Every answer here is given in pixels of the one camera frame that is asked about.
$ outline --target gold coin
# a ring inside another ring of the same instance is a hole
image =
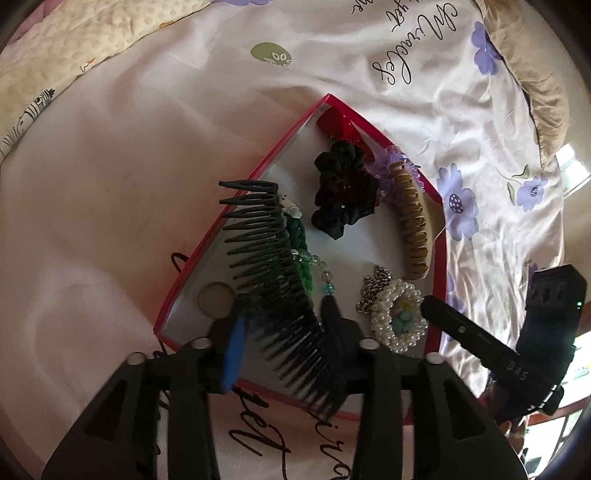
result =
[[[230,285],[215,281],[208,283],[201,289],[197,304],[205,315],[219,320],[230,315],[235,300],[236,292]]]

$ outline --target black comb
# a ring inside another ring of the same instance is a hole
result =
[[[221,181],[221,186],[245,192],[221,200],[235,205],[224,215],[236,219],[223,227],[244,231],[225,239],[236,243],[228,252],[236,270],[237,289],[249,293],[258,308],[253,327],[269,361],[287,388],[294,388],[305,408],[330,417],[346,399],[345,374],[338,341],[314,314],[292,257],[276,183],[263,180]]]

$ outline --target zebra print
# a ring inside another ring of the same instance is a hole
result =
[[[41,112],[53,100],[55,94],[53,88],[43,90],[41,94],[33,100],[23,114],[18,118],[17,123],[8,131],[2,142],[0,143],[0,155],[4,160],[8,153],[17,146],[18,142],[31,126],[31,124],[41,115]]]

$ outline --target black fabric flower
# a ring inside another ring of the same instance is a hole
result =
[[[363,169],[364,159],[363,150],[339,140],[314,161],[320,172],[314,202],[320,209],[312,214],[312,225],[335,240],[343,236],[346,224],[375,210],[379,180]]]

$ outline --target red hair clip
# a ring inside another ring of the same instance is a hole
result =
[[[365,143],[353,122],[335,107],[331,107],[324,112],[316,124],[333,141],[346,140],[363,150],[363,153],[365,153],[365,163],[373,163],[375,161],[374,153],[371,151],[369,145]]]

